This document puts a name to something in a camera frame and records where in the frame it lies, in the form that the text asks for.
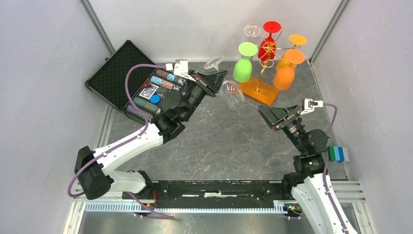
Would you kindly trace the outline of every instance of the white wall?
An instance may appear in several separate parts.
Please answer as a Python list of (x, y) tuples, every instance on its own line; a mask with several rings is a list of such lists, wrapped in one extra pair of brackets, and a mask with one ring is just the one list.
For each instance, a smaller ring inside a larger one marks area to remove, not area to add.
[(77, 0), (1, 1), (0, 21), (0, 232), (59, 234), (107, 106), (84, 81), (109, 54)]
[[(279, 47), (291, 47), (290, 34), (302, 34), (310, 57), (340, 0), (90, 0), (117, 49), (132, 40), (154, 61), (206, 61), (217, 55), (238, 60), (248, 40), (244, 27), (270, 20), (283, 26)], [(260, 44), (261, 37), (253, 42)]]
[(413, 2), (351, 1), (315, 62), (378, 233), (413, 230)]

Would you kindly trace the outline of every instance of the orange wooden base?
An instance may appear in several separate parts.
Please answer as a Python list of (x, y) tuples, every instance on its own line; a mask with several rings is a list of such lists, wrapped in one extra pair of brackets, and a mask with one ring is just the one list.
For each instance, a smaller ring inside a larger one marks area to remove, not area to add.
[(272, 105), (280, 90), (261, 81), (260, 90), (256, 91), (258, 80), (251, 77), (249, 81), (239, 83), (244, 95), (265, 105)]

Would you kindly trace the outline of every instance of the table surface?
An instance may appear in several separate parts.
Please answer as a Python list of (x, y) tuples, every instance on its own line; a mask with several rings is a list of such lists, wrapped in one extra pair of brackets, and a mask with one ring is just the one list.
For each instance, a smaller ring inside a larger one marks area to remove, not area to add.
[[(204, 63), (190, 63), (189, 68), (205, 70)], [(235, 62), (222, 62), (228, 70), (225, 79), (233, 80)], [(253, 76), (261, 71), (253, 62)], [(262, 80), (272, 84), (275, 66), (266, 70)], [(292, 87), (282, 91), (273, 106), (301, 104), (303, 98), (319, 100), (320, 93), (307, 62), (297, 66)], [(257, 112), (259, 103), (247, 103), (233, 111), (223, 99), (205, 97), (189, 120), (186, 129), (174, 140), (150, 149), (121, 165), (119, 171), (143, 170), (152, 180), (188, 179), (282, 179), (294, 171), (293, 156), (299, 152), (282, 132), (271, 130)], [(306, 130), (327, 131), (329, 120), (325, 109), (319, 108), (302, 117)], [(123, 112), (113, 114), (109, 143), (133, 133), (142, 125), (127, 118)], [(346, 178), (342, 164), (331, 163), (331, 178)]]

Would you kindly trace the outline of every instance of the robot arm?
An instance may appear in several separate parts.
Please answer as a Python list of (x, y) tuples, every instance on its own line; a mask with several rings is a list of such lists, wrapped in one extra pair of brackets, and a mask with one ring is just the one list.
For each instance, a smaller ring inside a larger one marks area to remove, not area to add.
[[(329, 175), (326, 175), (324, 183), (325, 164), (321, 154), (327, 151), (328, 136), (320, 129), (306, 132), (305, 126), (301, 124), (302, 114), (313, 112), (316, 107), (322, 106), (322, 101), (306, 98), (302, 107), (260, 106), (258, 112), (271, 129), (283, 130), (301, 153), (294, 157), (295, 172), (285, 174), (282, 185), (284, 192), (301, 206), (315, 233), (356, 234), (331, 189)], [(346, 230), (343, 230), (340, 219), (345, 223)]]
[(144, 134), (139, 136), (145, 127), (93, 151), (88, 146), (79, 150), (75, 174), (84, 169), (78, 180), (87, 199), (99, 198), (108, 191), (136, 194), (151, 183), (143, 171), (126, 173), (115, 169), (138, 154), (177, 137), (185, 129), (182, 122), (189, 120), (205, 96), (215, 96), (227, 74), (227, 71), (209, 74), (188, 71), (187, 62), (178, 62), (175, 67), (179, 69), (174, 73), (185, 77), (188, 82), (179, 91), (172, 90), (163, 95), (158, 104), (162, 112), (152, 118)]

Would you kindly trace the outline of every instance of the foam lining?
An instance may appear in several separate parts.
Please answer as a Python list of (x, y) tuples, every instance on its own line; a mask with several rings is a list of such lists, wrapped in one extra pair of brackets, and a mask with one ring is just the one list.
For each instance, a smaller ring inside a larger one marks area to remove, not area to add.
[[(140, 64), (154, 64), (130, 40), (127, 40), (105, 64), (86, 81), (86, 87), (98, 93), (111, 106), (122, 110), (128, 103), (125, 93), (125, 77), (131, 67)], [(150, 67), (140, 67), (129, 77), (129, 93), (134, 96), (146, 79), (154, 71)]]

